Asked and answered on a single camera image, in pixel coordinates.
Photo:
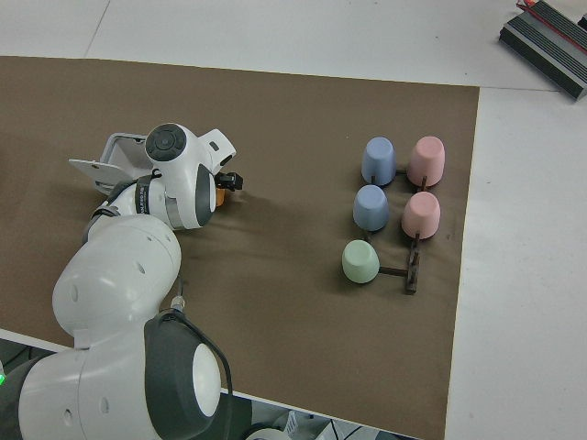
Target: brown table surface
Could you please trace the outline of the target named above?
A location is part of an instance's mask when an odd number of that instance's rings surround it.
[[[188,316],[224,349],[237,391],[426,439],[444,434],[479,90],[105,60],[0,58],[0,327],[69,345],[51,309],[62,269],[103,200],[67,159],[114,132],[220,128],[245,179],[211,223],[178,233]],[[362,151],[386,136],[400,168],[417,140],[446,147],[437,234],[415,296],[404,280],[346,280],[360,238]],[[412,187],[385,188],[383,265],[405,265]]]

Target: plastic cup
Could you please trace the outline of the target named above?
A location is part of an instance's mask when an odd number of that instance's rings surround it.
[[[367,183],[383,186],[395,177],[395,151],[386,137],[374,137],[367,143],[363,153],[360,173]]]
[[[416,186],[422,185],[426,176],[426,187],[436,185],[444,172],[444,145],[433,136],[422,137],[412,150],[407,167],[407,178]]]
[[[434,194],[426,191],[414,194],[404,209],[402,229],[411,238],[429,238],[438,231],[440,204]]]
[[[373,246],[363,240],[353,240],[342,252],[342,270],[347,278],[358,284],[371,281],[379,273],[379,258]]]
[[[385,192],[376,185],[365,185],[355,197],[352,217],[361,229],[378,231],[389,221],[389,204]]]

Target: white table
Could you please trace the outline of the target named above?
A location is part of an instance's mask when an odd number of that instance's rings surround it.
[[[573,21],[587,12],[550,3]],[[0,0],[0,54],[481,86],[446,438],[583,438],[587,99],[497,42],[518,12],[515,0]]]

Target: red wire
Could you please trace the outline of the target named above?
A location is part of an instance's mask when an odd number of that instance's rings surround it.
[[[572,44],[574,47],[576,47],[577,49],[581,50],[583,53],[587,54],[587,49],[584,48],[581,44],[579,44],[577,41],[575,41],[574,39],[572,39],[571,37],[569,37],[566,34],[563,34],[562,32],[560,32],[558,29],[556,29],[553,25],[551,25],[545,18],[543,18],[542,16],[540,16],[538,13],[534,12],[532,10],[532,7],[534,5],[535,2],[531,2],[530,0],[525,0],[526,4],[528,3],[532,3],[532,5],[522,5],[520,3],[516,3],[515,5],[517,7],[519,7],[520,9],[522,9],[523,11],[529,13],[532,17],[534,17],[536,20],[540,21],[541,23],[544,23],[548,28],[552,29],[553,31],[555,31],[557,34],[559,34],[561,37],[563,37],[564,39],[566,39],[570,44]]]

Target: mint green cup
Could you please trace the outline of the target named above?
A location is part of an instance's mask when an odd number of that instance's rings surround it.
[[[358,284],[371,281],[379,273],[379,258],[373,246],[363,240],[353,240],[342,252],[342,270],[347,278]]]

